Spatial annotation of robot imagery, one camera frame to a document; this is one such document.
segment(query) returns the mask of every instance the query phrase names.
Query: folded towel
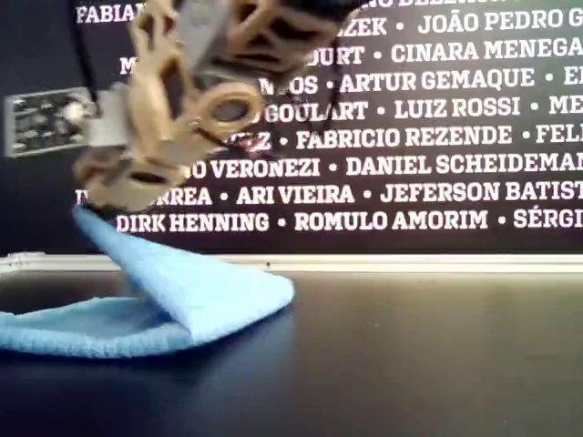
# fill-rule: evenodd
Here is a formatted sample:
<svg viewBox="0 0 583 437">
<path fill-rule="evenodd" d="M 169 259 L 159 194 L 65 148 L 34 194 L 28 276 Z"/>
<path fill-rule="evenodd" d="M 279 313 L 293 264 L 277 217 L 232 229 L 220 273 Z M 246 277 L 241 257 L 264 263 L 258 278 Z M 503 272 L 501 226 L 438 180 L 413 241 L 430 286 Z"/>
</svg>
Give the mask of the folded towel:
<svg viewBox="0 0 583 437">
<path fill-rule="evenodd" d="M 293 299 L 284 277 L 119 233 L 80 206 L 73 214 L 143 296 L 0 312 L 0 350 L 94 359 L 170 354 L 231 335 Z"/>
</svg>

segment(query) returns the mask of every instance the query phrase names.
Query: electronic component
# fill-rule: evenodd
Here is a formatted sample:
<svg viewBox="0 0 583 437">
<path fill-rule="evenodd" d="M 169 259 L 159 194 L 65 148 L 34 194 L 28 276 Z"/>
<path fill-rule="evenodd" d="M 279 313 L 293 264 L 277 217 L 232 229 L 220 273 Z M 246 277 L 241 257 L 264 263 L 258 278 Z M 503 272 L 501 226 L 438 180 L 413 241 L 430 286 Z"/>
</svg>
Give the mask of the electronic component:
<svg viewBox="0 0 583 437">
<path fill-rule="evenodd" d="M 5 99 L 5 154 L 11 158 L 83 147 L 91 102 L 84 88 Z"/>
</svg>

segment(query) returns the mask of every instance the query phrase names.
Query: beige plastic part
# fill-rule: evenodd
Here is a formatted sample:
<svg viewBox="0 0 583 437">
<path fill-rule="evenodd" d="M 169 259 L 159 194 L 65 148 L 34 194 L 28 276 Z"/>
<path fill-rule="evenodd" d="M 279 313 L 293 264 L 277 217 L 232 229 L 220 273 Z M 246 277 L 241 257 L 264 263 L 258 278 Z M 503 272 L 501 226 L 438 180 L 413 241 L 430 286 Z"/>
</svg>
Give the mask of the beige plastic part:
<svg viewBox="0 0 583 437">
<path fill-rule="evenodd" d="M 223 57 L 233 63 L 286 74 L 328 46 L 343 24 L 282 5 L 281 0 L 231 0 L 233 15 Z"/>
<path fill-rule="evenodd" d="M 199 123 L 214 137 L 225 139 L 257 118 L 262 96 L 257 87 L 244 83 L 225 83 L 207 91 L 194 86 L 174 31 L 178 13 L 171 3 L 149 0 L 131 25 L 139 61 L 132 71 L 128 105 L 139 151 L 147 159 L 190 166 L 217 148 L 193 132 L 193 123 Z M 179 107 L 174 111 L 171 91 L 179 99 Z M 215 110 L 230 101 L 246 105 L 247 113 L 229 122 L 214 118 Z"/>
<path fill-rule="evenodd" d="M 138 212 L 169 189 L 182 185 L 186 176 L 185 168 L 169 168 L 133 158 L 127 163 L 120 161 L 117 174 L 96 174 L 86 182 L 85 188 L 89 201 L 97 207 Z"/>
</svg>

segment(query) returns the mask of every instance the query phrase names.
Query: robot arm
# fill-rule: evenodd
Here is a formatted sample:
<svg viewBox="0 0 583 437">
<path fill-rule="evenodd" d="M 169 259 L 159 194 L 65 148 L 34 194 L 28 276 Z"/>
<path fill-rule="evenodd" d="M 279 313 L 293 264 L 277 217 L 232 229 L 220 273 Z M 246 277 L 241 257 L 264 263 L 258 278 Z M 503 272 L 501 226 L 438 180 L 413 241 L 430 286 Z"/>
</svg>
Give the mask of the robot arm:
<svg viewBox="0 0 583 437">
<path fill-rule="evenodd" d="M 140 211 L 183 184 L 187 168 L 260 118 L 259 78 L 285 92 L 361 3 L 148 0 L 130 25 L 128 84 L 98 93 L 84 117 L 78 102 L 63 113 L 90 145 L 74 168 L 89 203 Z"/>
</svg>

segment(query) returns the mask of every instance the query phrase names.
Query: circuit board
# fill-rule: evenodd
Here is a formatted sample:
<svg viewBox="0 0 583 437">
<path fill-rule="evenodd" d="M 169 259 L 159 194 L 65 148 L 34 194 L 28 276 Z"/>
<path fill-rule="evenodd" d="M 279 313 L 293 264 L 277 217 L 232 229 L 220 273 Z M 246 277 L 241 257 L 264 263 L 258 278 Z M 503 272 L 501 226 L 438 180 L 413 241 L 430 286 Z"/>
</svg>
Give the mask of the circuit board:
<svg viewBox="0 0 583 437">
<path fill-rule="evenodd" d="M 5 155 L 19 158 L 59 149 L 83 147 L 82 129 L 64 117 L 72 101 L 88 99 L 75 87 L 5 98 Z"/>
</svg>

